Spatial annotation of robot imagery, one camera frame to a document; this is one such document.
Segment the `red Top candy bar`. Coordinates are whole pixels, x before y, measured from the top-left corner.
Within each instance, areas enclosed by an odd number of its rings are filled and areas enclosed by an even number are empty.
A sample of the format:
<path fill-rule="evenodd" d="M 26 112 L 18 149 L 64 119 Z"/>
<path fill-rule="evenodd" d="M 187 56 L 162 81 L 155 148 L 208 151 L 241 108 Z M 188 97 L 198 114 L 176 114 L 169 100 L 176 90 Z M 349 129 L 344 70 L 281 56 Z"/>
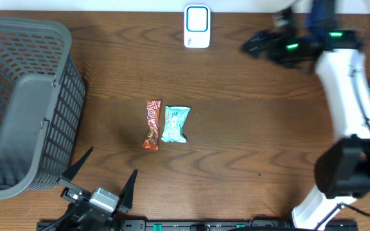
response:
<path fill-rule="evenodd" d="M 159 118 L 161 114 L 161 99 L 147 99 L 146 113 L 149 131 L 143 141 L 144 149 L 159 149 Z"/>

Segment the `light blue snack pouch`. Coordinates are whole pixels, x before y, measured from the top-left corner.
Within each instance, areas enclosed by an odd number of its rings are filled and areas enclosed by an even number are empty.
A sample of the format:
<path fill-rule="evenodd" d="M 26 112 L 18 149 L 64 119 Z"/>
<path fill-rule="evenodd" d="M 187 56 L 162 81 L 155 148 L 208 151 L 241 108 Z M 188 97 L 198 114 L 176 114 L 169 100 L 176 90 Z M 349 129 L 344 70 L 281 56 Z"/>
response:
<path fill-rule="evenodd" d="M 165 125 L 161 137 L 162 141 L 186 143 L 183 126 L 190 110 L 190 107 L 165 107 Z"/>

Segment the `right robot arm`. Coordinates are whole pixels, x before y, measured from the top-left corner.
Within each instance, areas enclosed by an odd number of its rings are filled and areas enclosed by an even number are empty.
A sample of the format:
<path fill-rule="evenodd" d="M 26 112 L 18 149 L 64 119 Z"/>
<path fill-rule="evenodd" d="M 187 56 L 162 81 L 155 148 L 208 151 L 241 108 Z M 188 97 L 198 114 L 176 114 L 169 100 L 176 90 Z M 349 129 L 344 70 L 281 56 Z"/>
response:
<path fill-rule="evenodd" d="M 324 230 L 344 208 L 370 193 L 370 92 L 365 71 L 365 40 L 340 27 L 336 2 L 314 1 L 308 34 L 299 36 L 294 10 L 288 6 L 273 16 L 271 30 L 257 32 L 242 45 L 255 58 L 286 68 L 314 63 L 328 102 L 334 143 L 316 161 L 315 185 L 291 212 L 296 230 Z"/>

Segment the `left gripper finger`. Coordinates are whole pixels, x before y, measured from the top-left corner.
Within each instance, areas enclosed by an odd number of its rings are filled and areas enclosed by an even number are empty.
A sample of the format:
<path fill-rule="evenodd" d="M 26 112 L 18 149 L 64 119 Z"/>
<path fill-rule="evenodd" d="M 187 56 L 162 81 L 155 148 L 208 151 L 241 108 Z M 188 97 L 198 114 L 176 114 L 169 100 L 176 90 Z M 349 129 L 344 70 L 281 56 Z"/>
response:
<path fill-rule="evenodd" d="M 134 170 L 126 182 L 121 194 L 119 195 L 119 201 L 117 209 L 120 213 L 127 213 L 132 209 L 133 197 L 134 197 L 134 186 L 136 182 L 138 170 Z"/>
<path fill-rule="evenodd" d="M 88 159 L 89 155 L 92 153 L 94 147 L 91 146 L 86 153 L 78 160 L 76 161 L 71 167 L 67 168 L 62 173 L 62 179 L 71 182 L 73 178 L 77 175 L 85 161 Z"/>

